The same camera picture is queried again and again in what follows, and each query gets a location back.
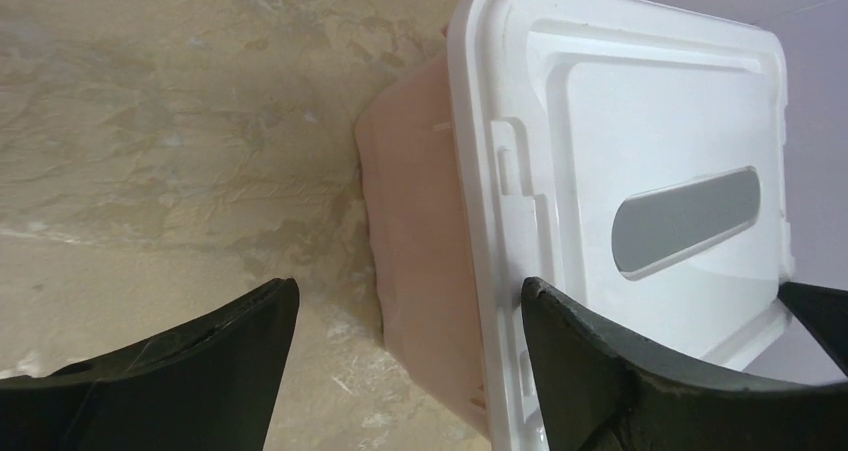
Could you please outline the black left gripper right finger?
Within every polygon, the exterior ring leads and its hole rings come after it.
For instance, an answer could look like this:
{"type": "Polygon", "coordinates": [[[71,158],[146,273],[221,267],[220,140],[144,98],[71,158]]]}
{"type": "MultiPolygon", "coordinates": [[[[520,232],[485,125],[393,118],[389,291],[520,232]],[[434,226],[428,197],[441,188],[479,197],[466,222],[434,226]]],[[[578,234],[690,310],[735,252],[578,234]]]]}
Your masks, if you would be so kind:
{"type": "Polygon", "coordinates": [[[847,385],[734,371],[650,340],[531,277],[523,327],[553,450],[843,450],[847,385]]]}

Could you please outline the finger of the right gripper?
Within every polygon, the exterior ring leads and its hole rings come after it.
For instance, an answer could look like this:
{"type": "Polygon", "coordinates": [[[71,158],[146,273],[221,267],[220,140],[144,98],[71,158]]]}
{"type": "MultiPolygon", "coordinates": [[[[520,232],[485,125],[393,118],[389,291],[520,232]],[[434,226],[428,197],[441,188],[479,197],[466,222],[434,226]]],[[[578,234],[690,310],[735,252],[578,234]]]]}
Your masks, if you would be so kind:
{"type": "Polygon", "coordinates": [[[778,299],[847,375],[847,292],[786,282],[779,287],[778,299]]]}

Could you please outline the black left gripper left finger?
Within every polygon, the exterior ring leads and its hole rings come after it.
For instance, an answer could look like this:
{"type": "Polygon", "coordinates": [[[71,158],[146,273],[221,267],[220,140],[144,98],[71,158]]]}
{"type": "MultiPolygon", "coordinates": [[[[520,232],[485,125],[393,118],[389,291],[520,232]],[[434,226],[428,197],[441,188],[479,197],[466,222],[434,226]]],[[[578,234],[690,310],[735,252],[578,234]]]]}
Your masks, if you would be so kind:
{"type": "Polygon", "coordinates": [[[1,382],[5,450],[260,450],[297,322],[292,279],[44,377],[1,382]]]}

